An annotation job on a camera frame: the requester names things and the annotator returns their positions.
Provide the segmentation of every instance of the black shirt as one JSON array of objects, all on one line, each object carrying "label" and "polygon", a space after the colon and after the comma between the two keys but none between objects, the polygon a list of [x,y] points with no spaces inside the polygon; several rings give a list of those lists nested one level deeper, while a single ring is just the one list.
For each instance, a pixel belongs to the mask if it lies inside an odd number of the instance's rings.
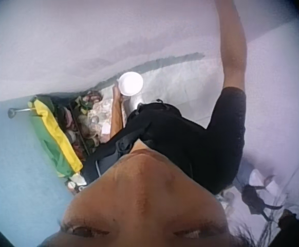
[{"label": "black shirt", "polygon": [[107,163],[112,166],[118,159],[117,150],[122,140],[136,133],[129,138],[130,142],[122,143],[124,153],[141,139],[195,182],[217,194],[230,185],[237,174],[244,146],[245,113],[245,93],[235,87],[222,90],[207,129],[183,118],[171,105],[144,105],[131,114],[124,129],[88,157],[82,175],[87,182],[98,178],[96,162],[106,159],[106,166]]}]

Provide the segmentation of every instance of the white bowl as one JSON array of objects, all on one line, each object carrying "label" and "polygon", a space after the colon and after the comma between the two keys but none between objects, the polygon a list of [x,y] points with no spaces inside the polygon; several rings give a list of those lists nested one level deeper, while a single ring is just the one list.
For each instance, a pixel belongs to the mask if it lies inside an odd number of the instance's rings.
[{"label": "white bowl", "polygon": [[133,96],[139,93],[144,84],[142,76],[136,72],[124,73],[118,79],[118,82],[121,94],[125,96]]}]

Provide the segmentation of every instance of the hand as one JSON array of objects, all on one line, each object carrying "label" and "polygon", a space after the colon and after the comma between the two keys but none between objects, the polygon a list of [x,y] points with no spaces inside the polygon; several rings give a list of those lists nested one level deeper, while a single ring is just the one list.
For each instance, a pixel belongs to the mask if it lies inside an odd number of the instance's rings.
[{"label": "hand", "polygon": [[113,86],[113,101],[122,102],[122,94],[116,84]]}]

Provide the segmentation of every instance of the blue wall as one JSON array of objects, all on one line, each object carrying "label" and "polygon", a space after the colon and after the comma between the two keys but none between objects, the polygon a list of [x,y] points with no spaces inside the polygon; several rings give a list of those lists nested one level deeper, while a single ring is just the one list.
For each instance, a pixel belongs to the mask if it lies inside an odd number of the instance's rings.
[{"label": "blue wall", "polygon": [[9,119],[10,107],[28,98],[0,102],[0,231],[15,246],[36,246],[59,229],[72,199],[41,148],[28,113]]}]

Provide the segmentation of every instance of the person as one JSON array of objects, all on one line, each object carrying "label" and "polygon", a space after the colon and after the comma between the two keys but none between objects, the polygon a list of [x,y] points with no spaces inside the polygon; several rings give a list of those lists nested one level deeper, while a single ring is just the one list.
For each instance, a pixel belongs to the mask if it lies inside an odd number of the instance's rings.
[{"label": "person", "polygon": [[233,0],[215,0],[224,82],[207,129],[162,101],[122,126],[114,87],[111,139],[82,173],[93,182],[68,206],[61,230],[41,246],[230,246],[214,195],[236,176],[244,147],[247,44]]}]

